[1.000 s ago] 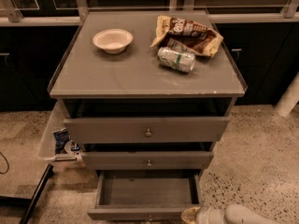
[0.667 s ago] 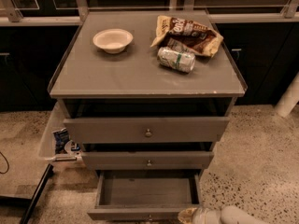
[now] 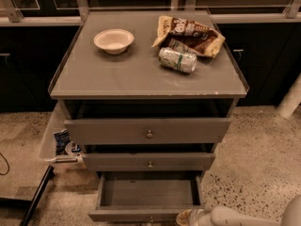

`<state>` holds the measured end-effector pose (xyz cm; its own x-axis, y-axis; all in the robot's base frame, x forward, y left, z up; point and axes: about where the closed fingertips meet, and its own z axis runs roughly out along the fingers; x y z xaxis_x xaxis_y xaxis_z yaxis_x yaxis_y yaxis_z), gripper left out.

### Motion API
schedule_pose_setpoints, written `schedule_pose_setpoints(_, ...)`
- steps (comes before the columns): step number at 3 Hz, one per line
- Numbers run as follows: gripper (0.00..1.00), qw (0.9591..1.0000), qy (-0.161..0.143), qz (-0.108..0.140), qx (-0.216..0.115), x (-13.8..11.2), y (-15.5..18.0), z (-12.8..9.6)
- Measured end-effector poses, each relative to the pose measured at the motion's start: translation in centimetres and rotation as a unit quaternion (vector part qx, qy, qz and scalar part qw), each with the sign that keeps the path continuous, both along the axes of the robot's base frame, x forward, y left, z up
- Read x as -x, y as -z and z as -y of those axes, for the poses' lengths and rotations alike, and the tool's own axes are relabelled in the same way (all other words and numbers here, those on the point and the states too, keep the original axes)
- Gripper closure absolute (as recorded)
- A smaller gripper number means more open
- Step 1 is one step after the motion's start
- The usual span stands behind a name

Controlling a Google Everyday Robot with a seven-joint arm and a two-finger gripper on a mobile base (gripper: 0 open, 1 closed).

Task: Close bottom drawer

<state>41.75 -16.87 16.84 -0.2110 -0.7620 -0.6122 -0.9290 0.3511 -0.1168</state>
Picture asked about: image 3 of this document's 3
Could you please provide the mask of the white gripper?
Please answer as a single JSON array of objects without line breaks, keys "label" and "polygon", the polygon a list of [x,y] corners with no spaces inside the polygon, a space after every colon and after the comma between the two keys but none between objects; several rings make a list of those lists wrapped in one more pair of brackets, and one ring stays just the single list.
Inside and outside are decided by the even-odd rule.
[{"label": "white gripper", "polygon": [[212,226],[211,216],[203,209],[184,210],[176,216],[179,226]]}]

